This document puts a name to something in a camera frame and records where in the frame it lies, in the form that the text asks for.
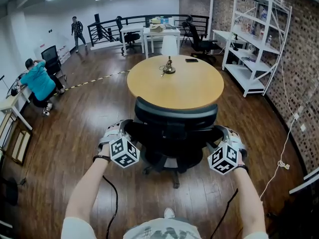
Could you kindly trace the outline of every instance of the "person in teal shirt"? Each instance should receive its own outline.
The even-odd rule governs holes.
[[[48,75],[44,66],[45,60],[33,61],[29,58],[25,62],[28,73],[21,78],[20,84],[30,88],[34,94],[34,105],[43,108],[43,113],[47,114],[52,109],[48,100],[57,92],[56,89],[60,94],[63,94],[65,89],[54,75]]]

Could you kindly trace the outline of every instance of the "plaid shirt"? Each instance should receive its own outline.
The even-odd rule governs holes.
[[[75,35],[81,34],[83,31],[83,25],[80,21],[76,21],[75,23],[72,23],[72,34],[74,32]]]

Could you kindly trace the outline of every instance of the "black bracelet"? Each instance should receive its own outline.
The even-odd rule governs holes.
[[[237,169],[237,168],[244,168],[244,169],[246,170],[246,172],[249,174],[249,169],[248,169],[247,166],[245,166],[245,165],[238,165],[238,166],[235,167],[235,169]]]
[[[93,163],[94,163],[95,159],[97,159],[97,158],[102,158],[102,159],[105,159],[105,160],[111,162],[111,158],[109,156],[96,155],[96,156],[93,157]]]

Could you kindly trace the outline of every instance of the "yellow round table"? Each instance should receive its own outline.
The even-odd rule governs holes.
[[[186,63],[193,57],[172,56],[174,74],[164,74],[160,66],[167,63],[167,56],[156,56],[141,61],[128,74],[127,82],[135,97],[171,109],[193,109],[214,103],[222,94],[224,81],[210,64],[199,60]]]

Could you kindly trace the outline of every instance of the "smartphone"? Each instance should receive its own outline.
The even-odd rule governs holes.
[[[191,63],[191,62],[198,62],[198,60],[196,58],[186,58],[185,61],[187,63]]]

